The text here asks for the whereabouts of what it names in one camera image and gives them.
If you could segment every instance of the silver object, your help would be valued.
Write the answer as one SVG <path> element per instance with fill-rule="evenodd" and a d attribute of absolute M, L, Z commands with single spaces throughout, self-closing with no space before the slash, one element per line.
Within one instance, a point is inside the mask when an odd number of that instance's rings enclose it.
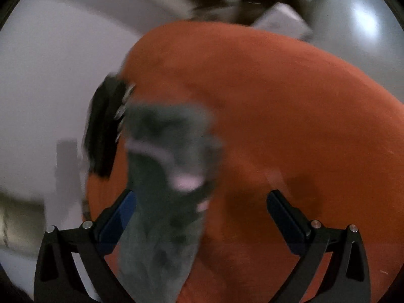
<path fill-rule="evenodd" d="M 122 132 L 123 128 L 124 128 L 124 118 L 122 118 L 122 120 L 118 124 L 118 132 Z"/>
<path fill-rule="evenodd" d="M 358 227 L 357 227 L 356 225 L 354 225 L 354 224 L 350 224 L 350 225 L 349 225 L 349 229 L 350 229 L 352 232 L 358 232 Z"/>
<path fill-rule="evenodd" d="M 116 111 L 116 114 L 115 114 L 115 116 L 114 116 L 114 119 L 115 119 L 115 120 L 120 119 L 120 118 L 124 115 L 125 110 L 126 110 L 126 106 L 125 106 L 125 105 L 122 105 L 121 107 L 119 107 L 118 110 Z"/>
<path fill-rule="evenodd" d="M 320 229 L 322 226 L 321 222 L 318 220 L 313 220 L 310 224 L 314 229 Z"/>
<path fill-rule="evenodd" d="M 122 98 L 122 103 L 126 104 L 128 102 L 129 97 L 131 96 L 133 90 L 135 89 L 136 84 L 132 84 L 131 86 L 128 87 L 126 90 L 123 98 Z"/>
<path fill-rule="evenodd" d="M 92 222 L 91 221 L 85 221 L 81 225 L 84 229 L 90 229 L 92 227 Z"/>
<path fill-rule="evenodd" d="M 47 228 L 46 228 L 46 232 L 48 233 L 48 234 L 51 234 L 52 232 L 54 232 L 55 231 L 55 226 L 54 225 L 49 225 Z"/>
<path fill-rule="evenodd" d="M 118 135 L 116 136 L 115 142 L 118 142 L 120 136 L 121 136 L 122 132 L 119 132 Z"/>

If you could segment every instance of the fabric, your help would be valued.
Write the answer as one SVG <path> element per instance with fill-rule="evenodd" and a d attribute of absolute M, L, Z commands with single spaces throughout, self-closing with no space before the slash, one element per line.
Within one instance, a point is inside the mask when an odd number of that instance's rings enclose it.
<path fill-rule="evenodd" d="M 175 303 L 203 234 L 220 147 L 202 108 L 131 104 L 125 114 L 137 204 L 119 240 L 118 279 L 136 303 Z"/>
<path fill-rule="evenodd" d="M 264 303 L 276 293 L 297 258 L 265 208 L 275 188 L 309 219 L 357 225 L 377 302 L 404 263 L 402 103 L 307 43 L 220 23 L 149 32 L 121 76 L 137 84 L 136 101 L 204 106 L 223 143 L 205 233 L 178 303 Z M 120 140 L 108 182 L 88 180 L 94 216 L 125 188 L 123 147 Z"/>

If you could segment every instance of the orange cloth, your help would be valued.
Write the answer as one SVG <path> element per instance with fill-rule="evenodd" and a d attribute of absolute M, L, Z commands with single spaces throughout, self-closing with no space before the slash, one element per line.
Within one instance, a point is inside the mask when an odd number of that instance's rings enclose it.
<path fill-rule="evenodd" d="M 309 219 L 358 226 L 377 302 L 404 263 L 402 103 L 307 43 L 221 23 L 151 31 L 121 76 L 136 83 L 133 99 L 202 104 L 225 144 L 205 235 L 178 303 L 264 303 L 276 293 L 297 258 L 266 211 L 275 187 Z M 125 188 L 123 145 L 111 178 L 88 180 L 94 218 Z"/>

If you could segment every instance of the black object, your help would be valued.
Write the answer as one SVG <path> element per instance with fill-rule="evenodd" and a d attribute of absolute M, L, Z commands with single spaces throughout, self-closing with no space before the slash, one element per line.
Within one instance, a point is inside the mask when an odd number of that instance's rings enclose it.
<path fill-rule="evenodd" d="M 110 254 L 135 209 L 135 194 L 124 190 L 95 222 L 78 229 L 50 228 L 44 235 L 35 271 L 34 301 L 40 303 L 90 303 L 71 253 L 79 253 L 94 288 L 103 303 L 133 303 L 108 267 Z"/>
<path fill-rule="evenodd" d="M 91 100 L 84 148 L 90 161 L 90 172 L 109 178 L 124 117 L 127 85 L 107 76 Z"/>
<path fill-rule="evenodd" d="M 104 260 L 111 253 L 136 205 L 135 193 L 125 190 L 98 219 L 78 229 L 45 233 L 36 266 L 36 303 L 90 303 L 71 253 L 79 253 L 87 273 L 104 303 L 134 303 Z M 323 282 L 310 303 L 369 303 L 368 263 L 359 231 L 310 222 L 292 207 L 280 191 L 267 196 L 267 208 L 299 262 L 270 303 L 299 303 L 308 289 L 324 253 L 333 252 Z M 403 299 L 404 267 L 379 303 Z"/>
<path fill-rule="evenodd" d="M 324 253 L 333 252 L 323 282 L 311 303 L 369 303 L 368 261 L 360 233 L 353 224 L 331 229 L 318 220 L 309 222 L 279 190 L 267 196 L 267 209 L 292 253 L 300 260 L 270 303 L 299 303 Z"/>

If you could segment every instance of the metal bolt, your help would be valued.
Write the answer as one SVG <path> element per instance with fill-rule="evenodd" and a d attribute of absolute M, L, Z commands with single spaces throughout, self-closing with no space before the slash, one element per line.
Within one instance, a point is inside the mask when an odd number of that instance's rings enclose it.
<path fill-rule="evenodd" d="M 320 229 L 322 226 L 321 222 L 318 220 L 313 220 L 310 224 L 314 229 Z"/>
<path fill-rule="evenodd" d="M 352 232 L 358 232 L 358 227 L 357 227 L 356 225 L 354 225 L 354 224 L 350 224 L 350 225 L 349 225 L 349 229 L 350 229 Z"/>
<path fill-rule="evenodd" d="M 92 222 L 91 221 L 85 221 L 81 225 L 84 229 L 90 229 L 92 227 Z"/>
<path fill-rule="evenodd" d="M 54 225 L 50 225 L 50 226 L 48 226 L 47 228 L 46 228 L 46 232 L 48 233 L 48 234 L 51 234 L 52 232 L 54 232 L 54 230 L 55 230 L 55 226 Z"/>

